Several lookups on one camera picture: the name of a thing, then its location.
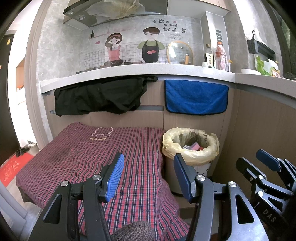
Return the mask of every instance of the silver pivot bolt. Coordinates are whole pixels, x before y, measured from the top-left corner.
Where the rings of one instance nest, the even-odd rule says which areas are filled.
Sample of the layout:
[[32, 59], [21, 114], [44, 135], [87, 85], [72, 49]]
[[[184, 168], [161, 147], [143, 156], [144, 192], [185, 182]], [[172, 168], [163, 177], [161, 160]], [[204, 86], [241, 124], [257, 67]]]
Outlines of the silver pivot bolt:
[[235, 183], [235, 182], [229, 182], [228, 183], [229, 184], [229, 186], [231, 186], [232, 188], [235, 188], [236, 186], [237, 186], [237, 184]]
[[62, 186], [62, 187], [66, 187], [66, 186], [68, 186], [68, 184], [69, 184], [68, 181], [62, 181], [62, 182], [61, 182], [61, 186]]
[[259, 197], [263, 197], [263, 192], [262, 191], [258, 191], [258, 196]]
[[197, 179], [198, 179], [199, 181], [204, 181], [204, 180], [205, 180], [205, 177], [204, 177], [203, 175], [198, 175], [198, 176], [197, 176]]
[[95, 181], [98, 181], [98, 180], [100, 180], [102, 177], [101, 177], [101, 175], [99, 175], [99, 174], [96, 174], [96, 175], [93, 175], [93, 179], [95, 180]]

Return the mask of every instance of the cartoon man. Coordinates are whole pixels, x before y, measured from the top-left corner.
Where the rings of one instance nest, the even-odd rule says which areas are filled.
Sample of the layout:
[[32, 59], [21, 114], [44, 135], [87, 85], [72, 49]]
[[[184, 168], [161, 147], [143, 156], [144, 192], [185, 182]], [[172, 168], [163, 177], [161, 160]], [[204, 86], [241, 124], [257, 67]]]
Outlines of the cartoon man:
[[145, 28], [143, 30], [147, 40], [138, 45], [138, 55], [143, 63], [156, 63], [158, 61], [159, 50], [164, 50], [164, 45], [155, 40], [160, 33], [160, 30], [155, 27]]

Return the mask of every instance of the red mat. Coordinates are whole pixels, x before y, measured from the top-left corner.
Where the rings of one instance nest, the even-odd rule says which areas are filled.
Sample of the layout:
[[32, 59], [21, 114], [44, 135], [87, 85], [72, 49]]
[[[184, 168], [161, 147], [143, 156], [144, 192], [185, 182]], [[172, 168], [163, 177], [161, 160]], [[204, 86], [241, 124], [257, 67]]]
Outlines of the red mat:
[[14, 179], [15, 175], [33, 158], [29, 153], [16, 157], [15, 155], [0, 168], [0, 181], [5, 187]]

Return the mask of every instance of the white trash can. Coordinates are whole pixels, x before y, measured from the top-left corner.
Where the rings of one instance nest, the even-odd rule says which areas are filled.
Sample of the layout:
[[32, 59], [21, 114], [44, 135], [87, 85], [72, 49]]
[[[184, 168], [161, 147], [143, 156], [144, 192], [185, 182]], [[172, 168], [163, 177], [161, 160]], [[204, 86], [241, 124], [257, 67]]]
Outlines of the white trash can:
[[[183, 146], [192, 140], [204, 149], [183, 149]], [[219, 154], [219, 140], [215, 134], [209, 135], [202, 130], [173, 128], [163, 135], [162, 152], [165, 155], [165, 180], [172, 192], [182, 194], [174, 169], [174, 156], [180, 153], [187, 165], [193, 166], [198, 174], [207, 176], [212, 160]]]

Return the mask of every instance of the blue towel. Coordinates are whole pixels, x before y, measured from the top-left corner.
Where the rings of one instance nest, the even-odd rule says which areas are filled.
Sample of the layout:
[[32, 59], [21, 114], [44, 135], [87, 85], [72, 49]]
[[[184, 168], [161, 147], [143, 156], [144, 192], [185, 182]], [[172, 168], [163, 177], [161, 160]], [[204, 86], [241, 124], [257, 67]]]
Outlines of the blue towel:
[[227, 85], [188, 80], [165, 80], [165, 106], [171, 113], [213, 115], [227, 109]]

